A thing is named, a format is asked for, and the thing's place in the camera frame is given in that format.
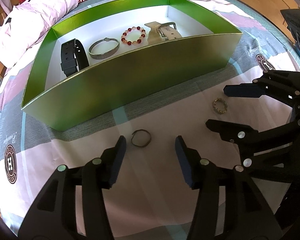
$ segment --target green box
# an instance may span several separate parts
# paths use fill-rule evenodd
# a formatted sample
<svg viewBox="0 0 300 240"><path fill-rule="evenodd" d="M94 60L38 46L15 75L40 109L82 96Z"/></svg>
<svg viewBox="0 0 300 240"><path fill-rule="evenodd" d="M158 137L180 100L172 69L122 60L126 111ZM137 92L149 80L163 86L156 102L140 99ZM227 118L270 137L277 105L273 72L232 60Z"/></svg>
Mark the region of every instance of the green box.
<svg viewBox="0 0 300 240"><path fill-rule="evenodd" d="M49 63L58 38L110 15L160 5L169 5L187 14L213 34L166 41L120 54L85 68L45 91ZM152 93L225 67L241 35L222 17L188 0L114 0L97 5L49 30L32 65L22 110L56 130L69 129ZM145 60L145 55L156 57Z"/></svg>

